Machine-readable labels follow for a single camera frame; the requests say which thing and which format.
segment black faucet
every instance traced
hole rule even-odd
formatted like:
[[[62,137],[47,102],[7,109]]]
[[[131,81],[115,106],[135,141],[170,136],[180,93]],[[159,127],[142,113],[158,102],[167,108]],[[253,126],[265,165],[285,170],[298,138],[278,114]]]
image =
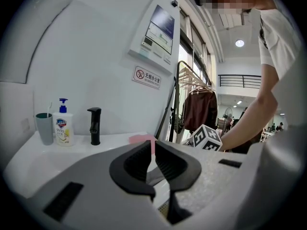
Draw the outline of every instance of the black faucet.
[[[87,110],[92,113],[91,127],[90,127],[91,138],[92,138],[91,144],[94,145],[94,146],[97,146],[97,145],[100,144],[99,132],[100,132],[101,108],[92,107],[92,108],[87,109]]]

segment railing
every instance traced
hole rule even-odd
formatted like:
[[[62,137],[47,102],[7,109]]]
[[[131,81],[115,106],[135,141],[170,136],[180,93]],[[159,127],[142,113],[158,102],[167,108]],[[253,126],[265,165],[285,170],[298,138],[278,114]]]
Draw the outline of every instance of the railing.
[[[261,84],[261,76],[258,75],[222,74],[218,76],[221,87],[231,86],[259,89]]]

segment elbow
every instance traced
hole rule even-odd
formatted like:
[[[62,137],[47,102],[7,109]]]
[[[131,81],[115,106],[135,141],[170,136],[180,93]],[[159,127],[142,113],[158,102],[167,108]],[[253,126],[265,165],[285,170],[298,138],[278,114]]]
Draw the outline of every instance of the elbow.
[[[278,103],[272,92],[260,94],[257,96],[255,101],[257,102],[258,106],[266,109],[269,112],[275,112],[278,106]]]

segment white t-shirt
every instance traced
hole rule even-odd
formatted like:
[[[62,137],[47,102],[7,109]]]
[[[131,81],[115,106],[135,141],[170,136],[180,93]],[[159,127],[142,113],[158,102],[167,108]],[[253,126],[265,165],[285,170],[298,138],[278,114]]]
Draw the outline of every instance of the white t-shirt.
[[[279,79],[293,65],[301,48],[301,42],[297,31],[294,30],[287,14],[282,9],[261,10],[264,42],[259,37],[261,64],[275,67]]]

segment toothbrush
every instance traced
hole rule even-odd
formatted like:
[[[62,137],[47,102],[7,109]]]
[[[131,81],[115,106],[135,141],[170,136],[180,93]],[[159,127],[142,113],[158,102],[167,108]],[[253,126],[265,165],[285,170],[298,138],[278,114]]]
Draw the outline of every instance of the toothbrush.
[[[51,107],[52,107],[52,102],[49,103],[49,107],[48,107],[48,110],[47,110],[47,118],[49,118],[49,110],[50,110]]]

